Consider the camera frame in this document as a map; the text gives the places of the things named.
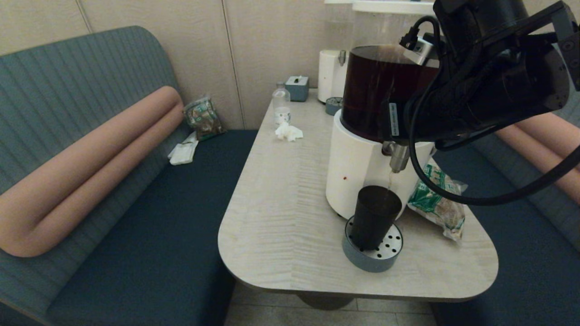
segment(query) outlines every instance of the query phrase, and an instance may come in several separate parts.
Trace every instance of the drip tray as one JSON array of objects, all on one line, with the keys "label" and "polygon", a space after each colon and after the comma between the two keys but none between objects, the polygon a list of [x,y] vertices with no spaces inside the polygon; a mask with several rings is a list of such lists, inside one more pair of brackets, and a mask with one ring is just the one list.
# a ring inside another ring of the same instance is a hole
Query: drip tray
[{"label": "drip tray", "polygon": [[350,239],[354,216],[346,222],[345,237],[342,240],[342,250],[346,257],[358,268],[379,273],[391,268],[403,248],[403,235],[393,224],[377,248],[361,249]]}]

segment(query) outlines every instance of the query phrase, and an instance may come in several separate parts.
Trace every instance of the white cylinder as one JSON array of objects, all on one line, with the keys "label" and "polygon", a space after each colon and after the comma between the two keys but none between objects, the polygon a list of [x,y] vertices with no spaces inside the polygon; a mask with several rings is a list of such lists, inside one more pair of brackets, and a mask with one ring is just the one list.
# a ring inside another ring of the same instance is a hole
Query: white cylinder
[{"label": "white cylinder", "polygon": [[318,61],[318,99],[326,102],[329,97],[342,97],[345,92],[346,69],[349,65],[349,53],[341,66],[338,60],[339,50],[322,50]]},{"label": "white cylinder", "polygon": [[[391,173],[390,156],[382,154],[382,144],[348,131],[340,122],[341,113],[338,111],[334,115],[332,128],[326,188],[328,203],[336,213],[349,219],[354,215],[358,191],[365,186],[382,186],[399,196],[404,209],[419,180],[411,160],[403,171]],[[429,161],[433,146],[427,142],[415,145],[421,166]]]}]

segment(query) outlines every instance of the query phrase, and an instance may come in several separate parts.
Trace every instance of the floor tile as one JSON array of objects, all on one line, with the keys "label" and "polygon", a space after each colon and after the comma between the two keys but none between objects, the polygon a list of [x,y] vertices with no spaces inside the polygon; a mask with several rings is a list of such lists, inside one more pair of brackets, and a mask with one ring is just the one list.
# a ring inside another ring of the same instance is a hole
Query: floor tile
[{"label": "floor tile", "polygon": [[359,311],[380,311],[386,313],[432,313],[427,302],[357,299]]},{"label": "floor tile", "polygon": [[[296,295],[259,291],[248,288],[241,283],[236,283],[231,302],[238,305],[310,308]],[[341,310],[357,310],[356,300],[342,307]]]},{"label": "floor tile", "polygon": [[225,326],[397,326],[393,313],[230,305]]},{"label": "floor tile", "polygon": [[399,326],[437,326],[432,314],[397,314]]}]

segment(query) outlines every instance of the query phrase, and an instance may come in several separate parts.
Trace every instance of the green snack bag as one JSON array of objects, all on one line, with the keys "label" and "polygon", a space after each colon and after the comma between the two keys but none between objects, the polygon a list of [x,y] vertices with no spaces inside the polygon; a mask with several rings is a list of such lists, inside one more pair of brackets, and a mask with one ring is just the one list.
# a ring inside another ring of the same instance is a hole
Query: green snack bag
[{"label": "green snack bag", "polygon": [[209,96],[189,103],[183,108],[187,124],[197,132],[199,141],[225,133]]},{"label": "green snack bag", "polygon": [[[441,188],[461,195],[467,188],[466,184],[451,180],[437,166],[427,164],[423,169],[429,179]],[[463,236],[465,210],[463,205],[434,193],[422,181],[417,183],[415,192],[409,199],[407,206],[424,218],[443,227],[443,235],[459,241]]]}]

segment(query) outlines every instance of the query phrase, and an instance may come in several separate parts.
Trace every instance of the black cup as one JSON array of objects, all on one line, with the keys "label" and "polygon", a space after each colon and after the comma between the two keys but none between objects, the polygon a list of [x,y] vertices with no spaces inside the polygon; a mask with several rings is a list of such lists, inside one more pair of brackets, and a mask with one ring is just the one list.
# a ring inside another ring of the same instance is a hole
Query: black cup
[{"label": "black cup", "polygon": [[399,197],[387,188],[367,186],[358,192],[352,242],[359,248],[377,248],[403,208]]}]

